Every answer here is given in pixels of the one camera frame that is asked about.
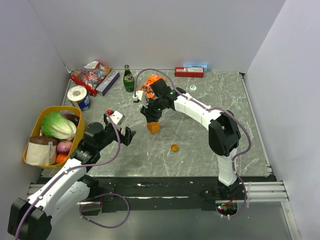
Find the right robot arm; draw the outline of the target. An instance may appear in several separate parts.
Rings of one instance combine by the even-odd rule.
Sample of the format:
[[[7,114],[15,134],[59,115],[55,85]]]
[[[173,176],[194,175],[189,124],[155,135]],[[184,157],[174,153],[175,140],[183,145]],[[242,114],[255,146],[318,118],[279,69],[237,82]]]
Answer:
[[[140,112],[146,118],[146,127],[150,133],[158,133],[159,120],[165,109],[172,109],[185,114],[200,123],[208,131],[208,143],[218,158],[218,180],[222,183],[218,193],[223,199],[230,199],[236,194],[234,183],[237,180],[233,157],[237,153],[241,134],[233,114],[230,111],[209,110],[207,105],[193,98],[181,88],[172,89],[161,78],[150,85],[154,98],[145,91],[138,90],[133,97],[140,101]]]

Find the orange juice bottle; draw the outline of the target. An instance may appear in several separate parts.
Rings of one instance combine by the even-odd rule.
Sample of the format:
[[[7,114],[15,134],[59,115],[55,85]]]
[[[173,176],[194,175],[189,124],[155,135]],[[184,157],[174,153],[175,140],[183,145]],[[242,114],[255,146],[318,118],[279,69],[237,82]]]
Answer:
[[[147,127],[147,130],[152,134],[156,134],[160,131],[160,124],[158,121],[147,122],[146,127]]]

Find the orange bottle cap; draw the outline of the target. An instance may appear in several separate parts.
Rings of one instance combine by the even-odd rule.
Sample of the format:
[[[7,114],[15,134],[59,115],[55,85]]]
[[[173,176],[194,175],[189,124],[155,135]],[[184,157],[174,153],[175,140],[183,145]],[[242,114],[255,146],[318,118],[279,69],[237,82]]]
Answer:
[[[172,144],[170,146],[170,149],[172,152],[178,152],[179,151],[179,146],[177,144]]]

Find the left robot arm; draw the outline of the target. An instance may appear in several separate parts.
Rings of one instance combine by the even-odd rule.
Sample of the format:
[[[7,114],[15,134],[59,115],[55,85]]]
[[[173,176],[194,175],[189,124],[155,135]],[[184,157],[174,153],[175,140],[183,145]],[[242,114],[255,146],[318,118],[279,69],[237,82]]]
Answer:
[[[90,123],[77,148],[65,165],[43,187],[27,199],[18,198],[10,208],[7,232],[16,240],[45,240],[54,224],[77,202],[95,200],[99,183],[88,176],[92,167],[99,166],[100,151],[112,142],[128,146],[135,131],[120,125],[125,116],[108,110],[104,124]]]

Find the white green bottle cap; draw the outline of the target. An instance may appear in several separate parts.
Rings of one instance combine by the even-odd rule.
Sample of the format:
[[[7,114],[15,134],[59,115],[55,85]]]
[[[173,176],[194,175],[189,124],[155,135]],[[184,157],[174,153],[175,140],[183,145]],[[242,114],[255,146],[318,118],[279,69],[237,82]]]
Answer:
[[[197,90],[197,86],[196,86],[196,85],[191,85],[191,86],[189,87],[189,90],[190,90],[191,92],[195,92],[195,91]]]

